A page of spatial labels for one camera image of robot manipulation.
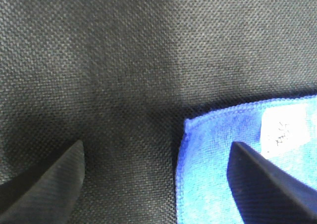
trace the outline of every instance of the white label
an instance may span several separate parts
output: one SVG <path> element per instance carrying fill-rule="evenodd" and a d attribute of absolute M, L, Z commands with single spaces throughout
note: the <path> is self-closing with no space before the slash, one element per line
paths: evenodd
<path fill-rule="evenodd" d="M 263 113 L 260 142 L 266 159 L 298 148 L 310 139 L 305 104 L 268 108 Z"/>

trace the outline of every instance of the fabric surface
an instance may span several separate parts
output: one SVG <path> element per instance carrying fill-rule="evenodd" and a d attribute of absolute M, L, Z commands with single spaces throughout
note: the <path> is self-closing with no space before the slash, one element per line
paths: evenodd
<path fill-rule="evenodd" d="M 0 0 L 0 182 L 81 139 L 70 224 L 174 224 L 185 118 L 317 93 L 316 3 Z"/>
<path fill-rule="evenodd" d="M 281 106 L 282 109 L 290 108 L 289 116 L 292 116 L 301 108 L 290 105 L 304 106 L 303 119 L 309 139 L 269 160 L 317 189 L 317 97 L 269 100 L 213 111 L 189 119 L 185 124 L 176 173 L 179 224 L 243 224 L 226 176 L 231 143 L 242 141 L 262 152 L 265 145 L 260 142 L 263 114 L 268 108 Z M 272 121 L 271 126 L 274 126 L 276 121 Z"/>

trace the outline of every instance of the textured black fabric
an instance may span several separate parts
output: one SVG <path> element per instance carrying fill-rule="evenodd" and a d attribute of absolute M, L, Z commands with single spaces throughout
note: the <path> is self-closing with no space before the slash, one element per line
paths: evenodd
<path fill-rule="evenodd" d="M 83 185 L 84 158 L 77 141 L 0 185 L 0 223 L 65 224 Z"/>
<path fill-rule="evenodd" d="M 69 223 L 175 223 L 183 119 L 317 91 L 317 0 L 0 0 L 0 182 L 82 139 Z"/>

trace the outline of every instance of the blue microfiber cloth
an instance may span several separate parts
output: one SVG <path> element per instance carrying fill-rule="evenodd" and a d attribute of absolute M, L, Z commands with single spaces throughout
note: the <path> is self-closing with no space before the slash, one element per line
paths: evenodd
<path fill-rule="evenodd" d="M 176 171 L 179 224 L 243 223 L 226 178 L 233 141 L 317 189 L 316 96 L 212 111 L 185 121 Z"/>

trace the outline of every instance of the blue towel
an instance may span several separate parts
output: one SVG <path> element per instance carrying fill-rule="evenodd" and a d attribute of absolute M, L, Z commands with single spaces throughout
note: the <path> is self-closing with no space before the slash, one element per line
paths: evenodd
<path fill-rule="evenodd" d="M 185 121 L 176 171 L 179 224 L 243 223 L 226 178 L 233 141 L 317 189 L 316 96 L 212 111 Z"/>

